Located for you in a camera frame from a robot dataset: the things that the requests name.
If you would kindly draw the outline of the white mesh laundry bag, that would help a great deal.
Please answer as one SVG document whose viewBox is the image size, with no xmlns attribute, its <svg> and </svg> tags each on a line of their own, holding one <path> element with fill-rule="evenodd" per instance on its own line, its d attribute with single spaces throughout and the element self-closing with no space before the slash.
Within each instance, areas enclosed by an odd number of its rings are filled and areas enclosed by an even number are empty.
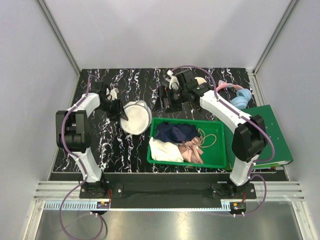
<svg viewBox="0 0 320 240">
<path fill-rule="evenodd" d="M 128 120 L 120 119 L 120 127 L 129 135 L 141 135 L 152 122 L 152 112 L 143 100 L 130 101 L 124 107 Z"/>
</svg>

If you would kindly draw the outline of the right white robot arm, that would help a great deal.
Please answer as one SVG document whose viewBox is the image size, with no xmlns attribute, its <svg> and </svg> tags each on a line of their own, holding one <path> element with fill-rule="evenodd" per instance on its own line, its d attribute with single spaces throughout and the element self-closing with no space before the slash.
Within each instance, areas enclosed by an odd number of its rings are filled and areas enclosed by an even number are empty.
<svg viewBox="0 0 320 240">
<path fill-rule="evenodd" d="M 152 111 L 179 112 L 190 102 L 213 113 L 232 132 L 231 150 L 235 156 L 225 190 L 232 198 L 244 194 L 250 181 L 250 168 L 267 145 L 265 122 L 260 115 L 251 116 L 223 99 L 214 86 L 196 78 L 190 69 L 167 72 L 169 85 L 158 88 Z"/>
</svg>

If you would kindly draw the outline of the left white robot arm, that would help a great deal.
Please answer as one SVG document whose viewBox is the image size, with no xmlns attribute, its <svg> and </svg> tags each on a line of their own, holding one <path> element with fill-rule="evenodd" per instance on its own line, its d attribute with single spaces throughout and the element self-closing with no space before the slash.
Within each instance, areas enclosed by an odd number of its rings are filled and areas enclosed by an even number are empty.
<svg viewBox="0 0 320 240">
<path fill-rule="evenodd" d="M 55 130 L 57 146 L 68 153 L 82 173 L 81 191 L 103 198 L 108 193 L 108 184 L 91 150 L 89 117 L 97 109 L 111 120 L 127 121 L 128 117 L 118 98 L 119 90 L 104 82 L 95 84 L 72 107 L 56 112 Z"/>
</svg>

